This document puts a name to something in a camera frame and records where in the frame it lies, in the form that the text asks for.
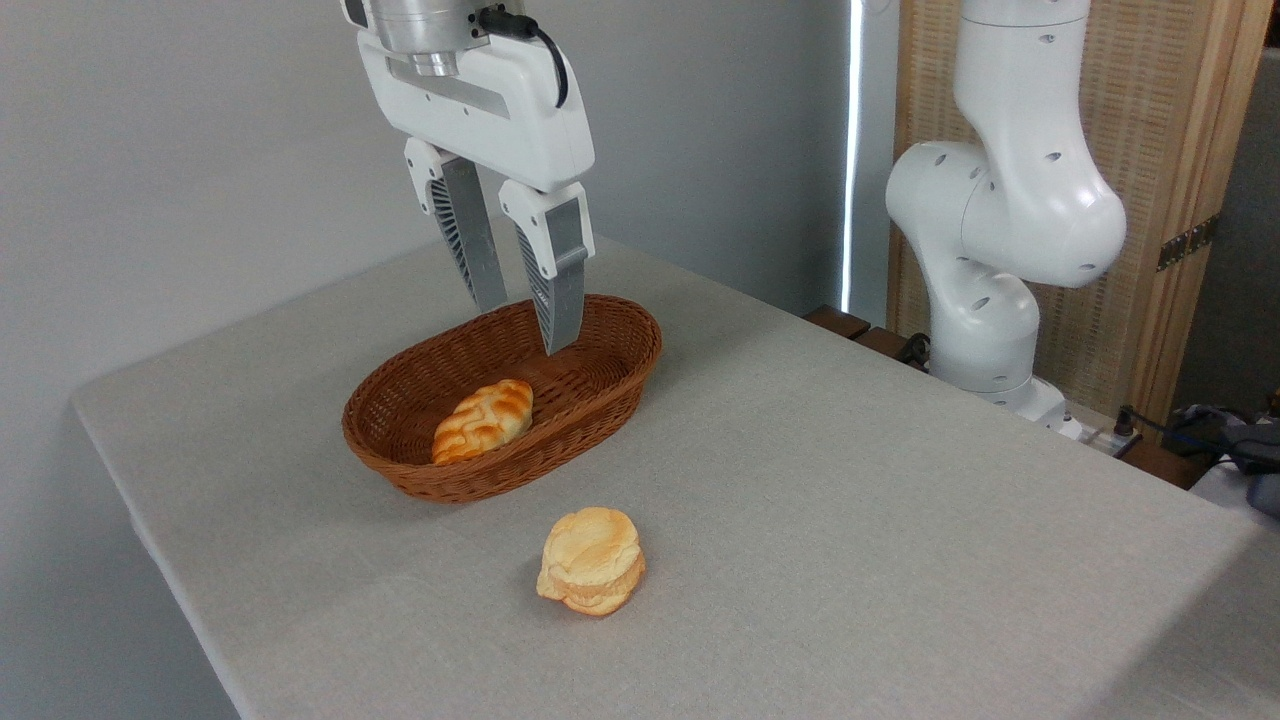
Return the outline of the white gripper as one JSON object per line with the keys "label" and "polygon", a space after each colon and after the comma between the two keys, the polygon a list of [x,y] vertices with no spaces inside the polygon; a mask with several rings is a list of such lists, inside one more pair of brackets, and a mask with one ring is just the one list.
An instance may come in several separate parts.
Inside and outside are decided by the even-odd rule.
{"label": "white gripper", "polygon": [[568,347],[582,323],[585,263],[596,254],[585,190],[573,183],[596,155],[572,65],[558,108],[558,74],[540,41],[494,38],[461,53],[448,77],[419,74],[369,31],[357,44],[383,115],[413,136],[404,161],[419,205],[436,220],[477,310],[508,295],[475,163],[511,178],[499,200],[515,223],[545,354]]}

